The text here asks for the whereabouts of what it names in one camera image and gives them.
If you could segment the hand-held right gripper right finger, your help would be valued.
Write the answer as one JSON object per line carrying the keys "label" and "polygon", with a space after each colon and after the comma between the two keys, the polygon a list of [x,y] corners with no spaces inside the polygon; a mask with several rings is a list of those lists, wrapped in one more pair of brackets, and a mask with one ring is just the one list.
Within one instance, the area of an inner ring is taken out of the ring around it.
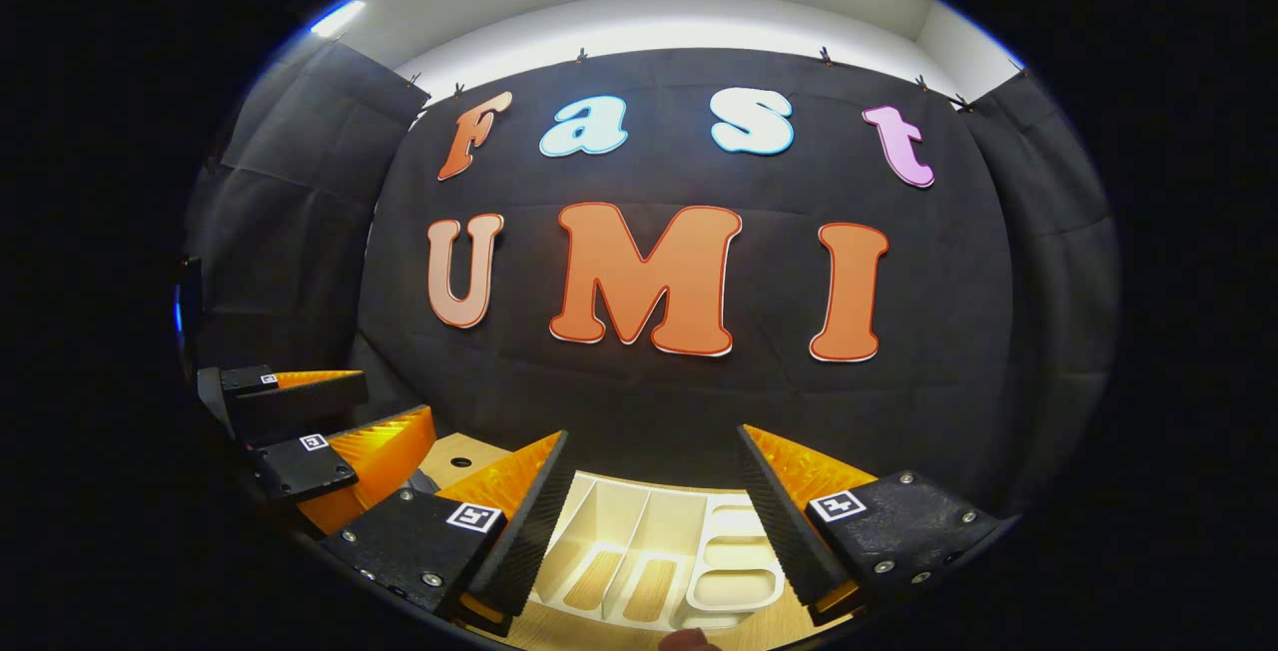
{"label": "hand-held right gripper right finger", "polygon": [[764,428],[737,437],[744,487],[815,625],[912,601],[1005,532],[916,469],[875,477]]}

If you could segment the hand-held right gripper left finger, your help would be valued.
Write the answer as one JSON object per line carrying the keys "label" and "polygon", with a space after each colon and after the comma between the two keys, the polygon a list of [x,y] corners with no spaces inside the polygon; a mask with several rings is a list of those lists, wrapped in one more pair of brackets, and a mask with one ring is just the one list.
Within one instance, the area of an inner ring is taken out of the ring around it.
{"label": "hand-held right gripper left finger", "polygon": [[505,637],[573,483],[567,445],[561,428],[442,490],[394,491],[320,549],[420,613]]}

